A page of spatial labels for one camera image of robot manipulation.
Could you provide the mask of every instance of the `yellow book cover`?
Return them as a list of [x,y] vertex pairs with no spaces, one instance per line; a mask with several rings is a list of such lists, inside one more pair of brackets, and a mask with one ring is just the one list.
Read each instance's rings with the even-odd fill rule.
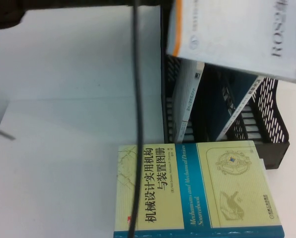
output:
[[[136,146],[118,152],[114,238],[126,238]],[[145,145],[138,237],[283,238],[252,141]]]

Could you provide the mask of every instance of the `book cover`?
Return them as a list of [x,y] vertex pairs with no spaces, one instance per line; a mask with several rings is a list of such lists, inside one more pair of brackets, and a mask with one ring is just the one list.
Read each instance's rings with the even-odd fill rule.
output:
[[264,77],[233,69],[213,67],[201,95],[210,141],[220,141],[252,97]]
[[[118,154],[115,238],[131,221],[136,146]],[[283,238],[252,141],[144,146],[135,235]]]
[[172,95],[174,143],[183,141],[204,67],[203,62],[189,59],[181,61],[179,76]]
[[296,0],[176,0],[167,53],[296,83]]

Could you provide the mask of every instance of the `black mesh tray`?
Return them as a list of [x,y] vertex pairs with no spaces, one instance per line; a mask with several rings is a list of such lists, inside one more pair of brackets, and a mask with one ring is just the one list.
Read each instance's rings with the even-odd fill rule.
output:
[[[181,60],[165,52],[170,6],[161,4],[161,80],[164,142],[172,143],[172,93]],[[223,140],[253,140],[267,169],[277,169],[289,147],[289,134],[276,103],[277,80],[265,78]],[[183,143],[207,142],[200,82]]]

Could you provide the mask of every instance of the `black cable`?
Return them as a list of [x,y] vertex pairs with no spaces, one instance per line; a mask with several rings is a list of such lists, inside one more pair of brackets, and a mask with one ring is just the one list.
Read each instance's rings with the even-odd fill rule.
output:
[[140,183],[142,178],[142,163],[144,149],[144,130],[143,130],[143,109],[142,109],[142,93],[140,82],[140,62],[139,62],[139,33],[138,33],[138,6],[139,0],[133,1],[133,67],[134,67],[134,84],[135,84],[135,99],[136,99],[136,118],[137,118],[137,168],[135,192],[133,201],[133,211],[128,231],[128,238],[133,238],[135,235],[135,227],[137,221],[139,198],[140,198]]

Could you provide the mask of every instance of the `white desk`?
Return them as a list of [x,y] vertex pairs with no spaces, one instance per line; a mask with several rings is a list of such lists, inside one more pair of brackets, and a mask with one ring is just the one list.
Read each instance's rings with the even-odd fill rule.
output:
[[277,105],[291,145],[277,170],[267,171],[285,237],[296,238],[296,85],[279,82]]
[[[145,96],[145,143],[163,143]],[[136,143],[133,97],[11,103],[0,129],[0,238],[112,238],[119,144]]]

